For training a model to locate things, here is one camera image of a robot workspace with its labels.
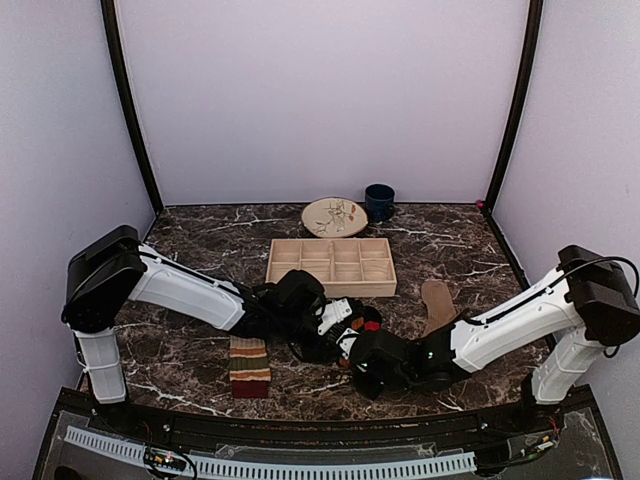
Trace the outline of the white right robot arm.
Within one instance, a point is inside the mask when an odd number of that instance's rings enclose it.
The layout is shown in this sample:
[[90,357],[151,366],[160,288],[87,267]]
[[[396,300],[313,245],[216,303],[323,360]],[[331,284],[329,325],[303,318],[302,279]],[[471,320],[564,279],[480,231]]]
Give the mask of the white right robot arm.
[[483,314],[461,313],[422,339],[380,327],[358,333],[347,359],[359,391],[375,399],[383,388],[446,390],[514,350],[561,333],[510,413],[517,432],[534,432],[600,355],[639,333],[639,281],[625,274],[639,271],[633,262],[577,245],[558,257],[558,266],[526,291]]

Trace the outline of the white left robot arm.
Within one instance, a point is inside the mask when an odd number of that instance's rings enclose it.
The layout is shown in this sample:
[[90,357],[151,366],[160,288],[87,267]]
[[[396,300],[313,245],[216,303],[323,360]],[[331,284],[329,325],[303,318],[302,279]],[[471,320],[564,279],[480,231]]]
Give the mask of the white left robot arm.
[[101,417],[120,436],[141,427],[128,390],[114,331],[128,302],[143,302],[201,320],[241,338],[282,338],[301,361],[347,358],[357,337],[347,299],[329,300],[321,283],[291,270],[276,283],[249,287],[198,273],[140,241],[122,225],[76,254],[67,269],[61,320],[80,348]]

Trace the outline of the black argyle sock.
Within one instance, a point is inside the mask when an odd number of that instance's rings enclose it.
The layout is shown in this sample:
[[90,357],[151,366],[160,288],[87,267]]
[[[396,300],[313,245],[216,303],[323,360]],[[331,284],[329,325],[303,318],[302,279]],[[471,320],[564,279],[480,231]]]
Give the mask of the black argyle sock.
[[364,332],[379,331],[382,322],[382,315],[376,308],[365,306],[362,314],[345,324],[345,329],[336,341],[340,351],[336,364],[340,368],[348,369],[350,367],[350,352],[357,337]]

